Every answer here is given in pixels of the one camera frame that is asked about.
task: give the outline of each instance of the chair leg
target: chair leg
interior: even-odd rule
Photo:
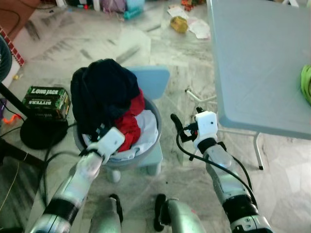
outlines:
[[[258,136],[259,136],[259,134],[260,134],[260,132],[257,132],[256,135],[254,136],[254,149],[255,149],[259,169],[263,170],[261,154],[260,154],[259,147],[258,147]]]
[[[106,168],[108,180],[112,183],[117,183],[121,179],[121,172],[119,170],[113,170],[110,168]]]
[[[147,166],[147,173],[150,176],[157,176],[161,173],[161,162],[156,165]]]
[[[193,93],[191,92],[190,88],[187,88],[187,89],[185,90],[185,92],[186,92],[188,95],[190,95],[192,98],[194,98],[194,99],[195,99],[197,102],[199,102],[199,103],[202,103],[202,102],[209,102],[209,103],[217,104],[216,102],[212,102],[213,100],[216,100],[216,99],[217,99],[216,96],[212,96],[212,97],[209,97],[209,98],[207,98],[207,99],[202,100],[202,99],[198,98],[195,94],[193,94]]]

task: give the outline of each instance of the green object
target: green object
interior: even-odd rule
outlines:
[[[65,121],[70,107],[62,87],[30,86],[22,102],[37,117],[50,121]]]
[[[301,91],[311,104],[311,66],[305,65],[301,71]]]
[[[126,11],[126,12],[124,12],[124,19],[125,20],[132,19],[132,18],[140,15],[142,10],[143,10],[143,8],[138,7],[136,9],[132,10],[132,11]]]

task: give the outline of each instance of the gray table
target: gray table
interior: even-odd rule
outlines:
[[[311,106],[300,91],[300,71],[311,62],[310,9],[266,0],[207,3],[219,122],[258,132],[263,169],[259,133],[311,139]]]

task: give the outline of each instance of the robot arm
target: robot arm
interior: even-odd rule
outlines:
[[[229,219],[232,232],[272,233],[269,223],[259,214],[256,201],[251,198],[246,187],[228,172],[208,163],[216,163],[238,176],[236,161],[216,142],[216,114],[200,112],[195,116],[195,121],[186,128],[195,131],[193,135],[197,135],[195,139],[192,138],[194,147],[203,154],[207,172],[212,177],[214,190]]]
[[[108,162],[123,142],[124,135],[113,127],[100,141],[89,145],[87,155],[59,187],[31,233],[68,233],[102,164]]]

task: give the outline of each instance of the black cable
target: black cable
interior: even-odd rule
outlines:
[[[247,182],[248,182],[248,186],[249,186],[249,188],[251,190],[253,190],[251,179],[249,178],[248,172],[245,169],[244,165],[236,157],[234,157],[233,155],[231,155],[231,156],[240,165],[240,167],[242,168],[242,170],[243,170],[243,172],[244,172],[244,174],[246,176],[246,179],[247,179]]]
[[[69,155],[73,155],[73,156],[77,156],[78,157],[78,154],[77,153],[75,153],[75,152],[72,152],[72,151],[61,151],[61,152],[58,152],[58,153],[55,153],[55,154],[53,154],[46,162],[44,162],[44,165],[43,165],[43,168],[42,168],[42,170],[40,171],[40,174],[39,174],[39,176],[40,177],[44,177],[44,179],[43,179],[43,187],[44,187],[44,192],[45,192],[45,195],[46,195],[46,193],[47,193],[47,185],[46,185],[46,170],[47,170],[47,168],[48,168],[48,165],[49,165],[49,163],[54,159],[54,158],[56,158],[57,156],[59,156],[59,155],[61,155],[61,154],[69,154]],[[42,200],[44,201],[44,203],[45,203],[45,207],[47,206],[46,204],[47,204],[47,197],[45,197],[45,199],[43,199],[42,198]]]
[[[21,126],[16,127],[16,128],[14,128],[14,129],[11,129],[11,130],[9,130],[8,132],[6,132],[6,133],[0,135],[0,138],[3,137],[3,136],[6,136],[8,133],[10,133],[10,132],[12,132],[12,131],[14,131],[14,130],[18,130],[18,129],[20,129],[20,128],[21,128]]]
[[[62,134],[64,131],[67,131],[69,128],[75,126],[76,124],[77,124],[77,123],[73,123],[73,124],[69,125],[68,127],[65,127],[65,128],[63,128],[62,130],[60,130],[60,131],[55,135],[54,139],[51,141],[50,146],[49,146],[49,148],[47,149],[47,152],[46,152],[46,154],[45,154],[45,157],[44,157],[44,166],[43,166],[43,169],[42,169],[41,173],[39,174],[39,182],[40,182],[41,178],[43,178],[43,190],[40,188],[41,186],[39,186],[39,193],[40,193],[40,195],[41,195],[41,199],[42,199],[43,204],[45,205],[45,207],[47,206],[47,202],[48,202],[48,200],[47,200],[47,191],[46,191],[46,190],[47,190],[47,185],[46,185],[46,184],[47,184],[47,181],[46,181],[46,166],[47,166],[47,161],[48,161],[48,158],[49,158],[49,154],[50,154],[50,152],[51,152],[51,149],[52,149],[52,147],[53,147],[53,145],[54,145],[54,142],[55,142],[57,136],[58,136],[59,134]]]
[[[12,10],[7,10],[7,9],[3,9],[3,8],[0,8],[1,11],[7,11],[7,12],[10,12],[10,13],[13,13],[17,16],[17,22],[16,24],[14,25],[14,27],[10,30],[10,32],[7,33],[8,36],[10,36],[12,34],[12,32],[15,31],[15,29],[17,28],[17,26],[19,25],[20,23],[20,15],[19,13],[15,12],[15,11],[12,11]]]
[[[35,6],[31,6],[31,5],[28,5],[27,3],[23,2],[22,0],[18,0],[20,3],[24,4],[25,6],[31,8],[31,9],[36,9],[36,10],[48,10],[48,9],[52,9],[54,8],[55,6],[50,6],[50,7],[35,7]]]
[[[199,157],[199,156],[197,156],[197,155],[195,155],[195,154],[192,154],[192,153],[186,151],[184,148],[182,148],[182,146],[181,146],[180,143],[179,143],[179,135],[180,135],[184,130],[185,130],[185,128],[183,128],[182,130],[178,131],[178,133],[177,133],[177,136],[176,136],[176,143],[177,143],[178,148],[179,148],[182,152],[184,152],[185,154],[190,155],[191,157],[196,158],[196,159],[198,159],[198,160],[204,161],[205,163],[211,164],[211,165],[213,165],[213,166],[215,166],[215,167],[217,167],[217,168],[219,168],[219,169],[221,169],[221,170],[227,172],[228,174],[230,174],[230,175],[233,176],[234,178],[236,178],[238,181],[240,181],[240,182],[245,186],[245,188],[248,190],[249,194],[251,195],[251,199],[252,199],[253,204],[257,206],[257,202],[256,202],[256,199],[255,199],[255,196],[254,196],[253,191],[250,189],[250,187],[249,187],[240,177],[238,177],[238,176],[237,176],[236,174],[234,174],[232,171],[230,171],[230,170],[228,170],[228,169],[226,169],[226,168],[220,166],[219,164],[214,163],[214,162],[212,162],[212,161],[210,161],[210,160],[208,160],[208,159],[201,158],[201,157]]]
[[[13,114],[19,116],[25,122],[25,119],[22,118],[20,114],[17,114],[15,112],[11,111],[10,109],[8,109],[8,107],[6,106],[6,104],[2,100],[0,100],[0,102],[3,104],[3,106],[5,107],[6,110],[8,110],[10,113],[13,113]]]

